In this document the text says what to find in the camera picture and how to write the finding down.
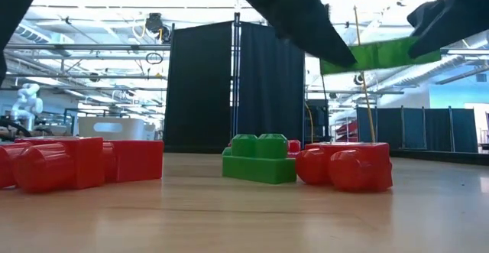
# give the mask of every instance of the black divider panel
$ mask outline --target black divider panel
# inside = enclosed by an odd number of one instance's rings
[[[426,109],[426,143],[429,151],[451,151],[448,109]]]
[[[377,109],[372,109],[372,120],[374,122],[375,135],[377,137]],[[370,131],[370,119],[368,119],[367,108],[357,108],[358,141],[372,142]]]
[[[229,143],[231,24],[174,32],[165,151],[220,153]]]
[[[403,145],[401,109],[377,109],[377,142],[386,142],[390,149],[399,149]]]
[[[21,22],[33,0],[0,0],[0,52],[2,53],[15,28]],[[7,66],[3,54],[0,55],[0,86],[2,85]]]
[[[303,141],[304,52],[272,27],[242,23],[238,133]]]
[[[452,109],[455,151],[478,153],[477,130],[473,109]]]
[[[404,108],[404,147],[426,149],[422,109]]]

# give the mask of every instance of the green object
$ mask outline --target green object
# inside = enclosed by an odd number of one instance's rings
[[[231,150],[222,152],[222,176],[280,184],[296,181],[296,161],[287,158],[283,135],[236,135]]]
[[[362,70],[389,69],[397,66],[420,65],[442,59],[440,50],[425,54],[416,59],[409,57],[408,50],[416,42],[416,37],[406,37],[391,41],[374,42],[351,46],[350,50],[357,59],[351,68],[343,68],[321,60],[321,74],[358,72]]]
[[[232,155],[231,147],[226,147],[224,149],[224,151],[222,152],[222,156],[223,157],[227,157],[227,156],[230,156],[230,155]]]
[[[254,157],[257,139],[256,135],[236,135],[231,140],[232,154],[238,157]]]

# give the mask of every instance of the red object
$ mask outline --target red object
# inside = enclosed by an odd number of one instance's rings
[[[117,182],[118,158],[115,155],[114,145],[111,142],[104,142],[102,159],[105,166],[105,182]]]
[[[288,141],[288,150],[287,157],[288,158],[296,158],[300,152],[300,141],[298,140],[289,140]]]
[[[0,146],[0,189],[16,185],[12,166],[23,150],[32,146],[30,143],[14,143]]]
[[[300,152],[300,141],[298,140],[291,140],[288,141],[288,147],[289,147],[289,152],[290,153],[298,153]]]
[[[73,189],[99,187],[105,182],[102,138],[39,137],[22,138],[16,142],[30,142],[33,145],[54,143],[65,145],[68,155],[71,156],[75,164]]]
[[[392,187],[392,163],[387,143],[317,143],[329,162],[329,176],[339,190],[382,192]]]
[[[303,182],[309,185],[329,185],[329,159],[319,148],[301,151],[296,158],[296,172]]]
[[[14,175],[27,193],[69,189],[75,179],[75,162],[62,143],[32,146],[14,162]]]
[[[160,179],[163,173],[162,141],[107,141],[118,157],[117,182]]]

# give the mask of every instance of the ceiling light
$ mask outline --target ceiling light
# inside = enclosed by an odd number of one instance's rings
[[[83,103],[78,103],[78,109],[109,109],[108,106],[99,106],[99,105],[87,105]]]
[[[147,112],[147,109],[143,107],[130,107],[128,110],[132,112]]]
[[[449,50],[451,55],[489,55],[489,50]]]
[[[79,92],[72,91],[71,89],[65,89],[64,91],[69,93],[70,95],[73,95],[73,96],[85,97],[83,94],[81,94]]]
[[[89,96],[89,98],[95,100],[95,101],[99,101],[99,102],[105,102],[105,103],[115,103],[117,102],[117,100],[114,100],[110,97],[106,97],[106,96]]]
[[[26,77],[26,78],[29,79],[30,81],[34,81],[37,83],[43,83],[46,85],[52,85],[52,86],[63,85],[60,81],[57,81],[57,80],[52,79],[52,78],[47,78],[47,77]]]

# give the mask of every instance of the metal frame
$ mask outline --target metal frame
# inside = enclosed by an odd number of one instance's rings
[[[235,13],[235,19],[232,23],[232,116],[231,130],[229,141],[238,133],[238,103],[239,103],[239,60],[241,56],[241,14]]]
[[[171,50],[170,44],[7,44],[6,50]]]

